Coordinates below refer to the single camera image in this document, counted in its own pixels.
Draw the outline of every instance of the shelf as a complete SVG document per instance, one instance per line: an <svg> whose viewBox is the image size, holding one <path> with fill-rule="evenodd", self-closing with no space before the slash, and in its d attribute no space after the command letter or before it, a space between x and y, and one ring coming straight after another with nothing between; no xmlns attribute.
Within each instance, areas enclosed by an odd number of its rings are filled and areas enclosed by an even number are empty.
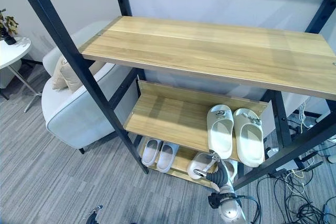
<svg viewBox="0 0 336 224"><path fill-rule="evenodd" d="M148 140L148 138L144 137L142 139L142 142L140 143L139 153L140 153L141 157L142 157L142 154L143 154L143 151L144 151L145 144L146 144L147 140ZM189 175L187 173L187 168L188 168L189 162L194 158L194 156L196 154L197 154L197 151L194 151L194 150L191 150L191 149L188 149L188 148L185 148L185 147L180 147L178 149L177 155L175 156L172 168L166 174L169 174L169 175L172 175L172 176L175 176L175 177L178 177L178 178L182 178L182 179L200 184L202 186L212 188L209 181L207 181L203 178L192 179L192 178L189 177ZM156 169L156 163L159 160L159 155L155 160L155 165L150 166L149 167L150 169L157 170ZM215 166L212 166L209 171L213 172L214 169L215 169Z"/></svg>
<svg viewBox="0 0 336 224"><path fill-rule="evenodd" d="M84 58L336 100L336 56L319 34L119 17Z"/></svg>
<svg viewBox="0 0 336 224"><path fill-rule="evenodd" d="M124 124L127 131L208 152L206 115L216 104L260 115L267 103L139 81L141 96ZM239 161L233 135L231 159Z"/></svg>

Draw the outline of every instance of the floor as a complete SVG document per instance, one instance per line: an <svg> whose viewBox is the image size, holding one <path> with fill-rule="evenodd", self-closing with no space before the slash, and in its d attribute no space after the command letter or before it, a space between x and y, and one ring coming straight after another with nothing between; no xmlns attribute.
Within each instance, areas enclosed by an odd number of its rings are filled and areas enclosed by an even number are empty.
<svg viewBox="0 0 336 224"><path fill-rule="evenodd" d="M39 65L23 66L20 71L38 90L49 78ZM0 98L1 223L86 223L87 213L97 205L103 205L100 224L222 223L207 203L211 189L154 170L145 175L118 138L95 142L82 155L46 130L40 100L23 112L31 96L19 80L15 78L5 93L10 100ZM275 139L273 132L265 145L276 146ZM336 195L336 164L319 156L315 162L320 160L325 163L314 170L305 191L322 208ZM310 174L305 173L302 182ZM274 182L260 182L261 223L284 223L273 195ZM257 181L238 194L256 197L256 185ZM283 197L282 186L276 187L276 195ZM293 208L299 203L293 202ZM329 205L336 212L336 200ZM251 219L255 206L243 201L243 210Z"/></svg>

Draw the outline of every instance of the side table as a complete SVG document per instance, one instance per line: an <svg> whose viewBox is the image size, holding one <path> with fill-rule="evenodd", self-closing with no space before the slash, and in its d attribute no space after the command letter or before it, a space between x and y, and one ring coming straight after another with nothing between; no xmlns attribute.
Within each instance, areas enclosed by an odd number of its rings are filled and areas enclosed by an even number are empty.
<svg viewBox="0 0 336 224"><path fill-rule="evenodd" d="M7 45L4 40L0 41L0 69L8 68L17 78L19 78L21 82L24 83L24 85L26 85L33 92L34 97L24 110L24 112L27 112L35 100L42 96L42 93L34 90L23 78L23 76L11 67L11 64L21 59L30 51L32 43L30 39L25 37L16 37L15 39L17 42L13 45Z"/></svg>

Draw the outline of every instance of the white slide sandal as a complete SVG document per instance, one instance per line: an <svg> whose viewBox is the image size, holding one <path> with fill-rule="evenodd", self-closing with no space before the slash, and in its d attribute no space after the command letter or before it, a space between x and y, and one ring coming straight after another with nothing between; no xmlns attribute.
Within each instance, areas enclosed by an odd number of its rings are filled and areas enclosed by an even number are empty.
<svg viewBox="0 0 336 224"><path fill-rule="evenodd" d="M212 159L211 154L207 154L204 152L198 152L193 160L190 161L187 172L190 178L199 179L201 178L200 175L194 173L194 169L199 169L204 172L208 171L210 167L214 165L216 161Z"/></svg>
<svg viewBox="0 0 336 224"><path fill-rule="evenodd" d="M141 162L145 166L151 166L154 164L156 156L158 155L162 145L162 140L151 138L148 140L145 146L145 150L142 154Z"/></svg>
<svg viewBox="0 0 336 224"><path fill-rule="evenodd" d="M239 159L247 166L258 167L265 158L261 120L244 108L236 110L233 118Z"/></svg>
<svg viewBox="0 0 336 224"><path fill-rule="evenodd" d="M238 162L233 160L233 159L226 159L223 160L223 162L225 163L225 166L227 168L228 171L228 175L230 177L231 182L233 183L234 178L236 177L237 173L238 173ZM219 187L213 183L210 182L212 188L214 188L216 191L220 191Z"/></svg>
<svg viewBox="0 0 336 224"><path fill-rule="evenodd" d="M169 171L170 167L174 162L177 150L179 148L178 144L164 142L160 152L159 161L157 162L156 169L159 172L166 173Z"/></svg>
<svg viewBox="0 0 336 224"><path fill-rule="evenodd" d="M233 122L231 109L223 104L212 107L206 117L209 150L215 151L221 159L232 154Z"/></svg>

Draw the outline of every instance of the beige cushion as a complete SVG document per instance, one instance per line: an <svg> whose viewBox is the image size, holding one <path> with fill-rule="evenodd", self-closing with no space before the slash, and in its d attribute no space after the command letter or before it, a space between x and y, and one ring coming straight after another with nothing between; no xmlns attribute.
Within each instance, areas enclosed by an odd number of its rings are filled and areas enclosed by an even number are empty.
<svg viewBox="0 0 336 224"><path fill-rule="evenodd" d="M63 89L67 86L63 75L61 74L61 67L62 67L62 61L66 60L64 56L59 57L54 74L53 74L53 84L52 84L52 89Z"/></svg>
<svg viewBox="0 0 336 224"><path fill-rule="evenodd" d="M105 65L105 62L95 61L89 67L89 70L94 76L104 65ZM68 86L71 92L75 92L77 89L79 89L83 85L66 59L65 61L62 61L60 72L64 78L66 85Z"/></svg>

